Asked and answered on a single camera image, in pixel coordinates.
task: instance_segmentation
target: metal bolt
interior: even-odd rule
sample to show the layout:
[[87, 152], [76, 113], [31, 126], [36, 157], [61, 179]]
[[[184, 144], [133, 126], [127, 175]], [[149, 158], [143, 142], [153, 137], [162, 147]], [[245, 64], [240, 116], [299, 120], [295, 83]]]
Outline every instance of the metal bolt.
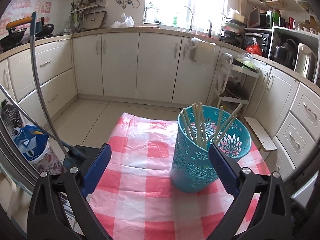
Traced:
[[79, 171], [79, 169], [77, 167], [72, 167], [70, 169], [70, 173], [74, 174], [74, 173], [77, 173]]
[[43, 171], [43, 172], [40, 173], [40, 177], [41, 177], [41, 178], [44, 178], [44, 177], [46, 177], [47, 175], [48, 175], [48, 173], [47, 173], [46, 171]]
[[250, 174], [250, 173], [251, 173], [251, 170], [250, 170], [249, 168], [243, 168], [243, 169], [242, 169], [242, 172], [243, 172], [244, 174]]
[[272, 175], [275, 177], [275, 178], [280, 178], [280, 173], [279, 172], [274, 172], [272, 173]]

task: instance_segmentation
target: red and white checkered tablecloth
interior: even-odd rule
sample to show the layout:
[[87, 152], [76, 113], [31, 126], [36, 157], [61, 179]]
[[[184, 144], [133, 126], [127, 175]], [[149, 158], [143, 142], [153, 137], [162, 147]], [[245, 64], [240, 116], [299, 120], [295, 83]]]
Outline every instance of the red and white checkered tablecloth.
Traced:
[[[90, 206], [115, 239], [206, 239], [228, 210], [233, 196], [220, 180], [197, 194], [181, 192], [170, 181], [178, 125], [124, 113], [109, 140], [112, 158], [91, 195]], [[239, 165], [269, 175], [252, 143]], [[255, 194], [238, 230], [246, 230], [259, 194]]]

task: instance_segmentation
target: countertop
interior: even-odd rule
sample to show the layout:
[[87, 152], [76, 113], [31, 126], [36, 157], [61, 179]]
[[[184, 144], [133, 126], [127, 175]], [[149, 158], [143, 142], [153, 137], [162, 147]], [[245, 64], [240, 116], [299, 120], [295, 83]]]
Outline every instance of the countertop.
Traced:
[[[41, 45], [41, 44], [46, 44], [49, 42], [53, 42], [53, 41], [63, 41], [63, 40], [70, 40], [71, 38], [77, 38], [77, 37], [83, 37], [83, 36], [88, 36], [88, 35], [97, 35], [97, 34], [103, 34], [103, 33], [121, 33], [121, 32], [140, 32], [140, 33], [158, 33], [158, 34], [168, 34], [168, 35], [175, 35], [175, 36], [181, 36], [181, 37], [187, 37], [187, 38], [194, 38], [197, 37], [198, 39], [207, 41], [207, 42], [212, 42], [215, 43], [219, 46], [225, 47], [227, 49], [231, 49], [234, 51], [237, 51], [239, 53], [245, 53], [246, 51], [243, 49], [240, 49], [238, 47], [235, 47], [233, 45], [227, 44], [225, 42], [222, 41], [218, 41], [206, 36], [202, 36], [202, 35], [196, 35], [196, 34], [191, 34], [191, 33], [185, 33], [185, 32], [179, 32], [179, 31], [172, 31], [172, 30], [165, 30], [165, 29], [159, 29], [159, 28], [154, 28], [154, 27], [133, 27], [133, 28], [114, 28], [114, 29], [110, 29], [110, 28], [103, 28], [103, 29], [99, 29], [99, 30], [93, 30], [93, 31], [87, 31], [87, 32], [83, 32], [83, 33], [76, 33], [76, 34], [72, 34], [72, 35], [64, 35], [64, 36], [56, 36], [56, 37], [51, 37], [51, 38], [47, 38], [47, 39], [42, 39], [39, 41], [36, 41], [36, 46]], [[26, 49], [30, 48], [30, 43], [15, 47], [7, 52], [4, 52], [2, 54], [0, 54], [0, 61], [20, 52]], [[311, 82], [310, 80], [306, 79], [305, 77], [301, 76], [300, 74], [298, 74], [297, 72], [279, 64], [276, 63], [270, 59], [258, 56], [258, 55], [253, 55], [253, 58], [260, 60], [262, 62], [267, 63], [268, 65], [271, 65], [285, 73], [287, 73], [288, 75], [292, 76], [293, 78], [295, 78], [296, 80], [302, 82], [303, 84], [305, 84], [307, 87], [309, 87], [311, 90], [313, 90], [317, 95], [320, 96], [320, 88], [317, 87], [313, 82]]]

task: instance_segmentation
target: window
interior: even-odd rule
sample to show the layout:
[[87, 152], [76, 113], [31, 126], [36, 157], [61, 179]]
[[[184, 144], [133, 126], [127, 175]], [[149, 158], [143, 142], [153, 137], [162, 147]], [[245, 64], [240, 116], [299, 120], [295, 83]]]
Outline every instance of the window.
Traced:
[[213, 30], [218, 30], [224, 9], [224, 0], [146, 0], [144, 22], [161, 22], [163, 25], [190, 28], [194, 14], [193, 30], [207, 32], [211, 20]]

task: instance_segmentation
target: teal plastic basket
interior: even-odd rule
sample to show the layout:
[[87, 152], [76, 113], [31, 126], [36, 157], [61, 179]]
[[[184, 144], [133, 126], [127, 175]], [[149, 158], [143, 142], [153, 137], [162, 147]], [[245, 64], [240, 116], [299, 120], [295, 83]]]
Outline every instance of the teal plastic basket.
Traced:
[[[193, 132], [197, 133], [194, 123], [192, 107], [186, 108]], [[207, 139], [216, 130], [215, 123], [218, 121], [219, 109], [212, 106], [203, 106], [205, 133]], [[223, 111], [222, 123], [230, 114]], [[207, 187], [218, 178], [218, 175], [208, 158], [208, 151], [196, 145], [188, 138], [180, 115], [178, 116], [178, 135], [171, 169], [171, 180], [181, 191], [196, 193]], [[213, 143], [214, 138], [207, 143], [207, 148]], [[251, 148], [251, 137], [247, 128], [236, 119], [229, 130], [223, 136], [218, 146], [227, 157], [240, 160], [247, 155]]]

